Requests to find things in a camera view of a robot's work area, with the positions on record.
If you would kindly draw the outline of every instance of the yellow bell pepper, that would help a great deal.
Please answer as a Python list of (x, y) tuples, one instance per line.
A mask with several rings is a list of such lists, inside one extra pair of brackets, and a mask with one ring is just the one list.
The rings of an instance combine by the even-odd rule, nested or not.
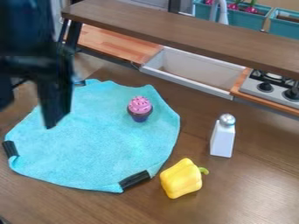
[(189, 158), (183, 158), (171, 168), (161, 172), (162, 187), (171, 199), (196, 192), (203, 185), (201, 172), (209, 174), (206, 168), (197, 167)]

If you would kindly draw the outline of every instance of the pepper stem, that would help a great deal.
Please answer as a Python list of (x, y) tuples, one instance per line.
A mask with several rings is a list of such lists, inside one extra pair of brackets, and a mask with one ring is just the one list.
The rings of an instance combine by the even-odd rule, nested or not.
[(200, 172), (203, 172), (205, 175), (209, 174), (209, 171), (205, 167), (199, 167), (198, 169)]

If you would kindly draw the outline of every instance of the silver shaker cap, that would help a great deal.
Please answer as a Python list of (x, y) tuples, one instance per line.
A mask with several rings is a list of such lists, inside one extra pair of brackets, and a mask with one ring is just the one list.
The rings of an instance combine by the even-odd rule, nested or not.
[(236, 123), (236, 118), (233, 115), (224, 114), (220, 116), (219, 122), (222, 126), (230, 127)]

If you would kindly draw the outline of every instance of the teal bin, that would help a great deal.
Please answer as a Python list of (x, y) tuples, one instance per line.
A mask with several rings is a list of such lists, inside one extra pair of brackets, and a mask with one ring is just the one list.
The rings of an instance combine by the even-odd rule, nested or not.
[[(212, 7), (210, 5), (206, 5), (205, 0), (194, 0), (193, 3), (195, 5), (195, 17), (209, 20)], [(240, 8), (246, 8), (249, 6), (249, 3), (240, 3), (239, 6)], [(240, 26), (255, 31), (262, 30), (266, 18), (268, 17), (272, 8), (261, 4), (256, 4), (254, 7), (264, 15), (252, 14), (239, 10), (228, 10), (229, 25)]]
[(276, 18), (278, 15), (299, 19), (298, 11), (276, 8), (270, 15), (269, 32), (290, 39), (299, 39), (299, 23)]
[[(195, 17), (202, 18), (205, 20), (210, 19), (211, 5), (205, 4), (205, 0), (194, 0), (193, 1), (195, 8)], [(216, 19), (219, 20), (219, 10), (217, 11)]]

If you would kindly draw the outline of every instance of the toy stove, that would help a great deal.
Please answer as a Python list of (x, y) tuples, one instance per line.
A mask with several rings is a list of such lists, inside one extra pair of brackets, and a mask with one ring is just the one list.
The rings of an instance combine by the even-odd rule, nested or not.
[(299, 80), (254, 69), (241, 85), (240, 92), (299, 109)]

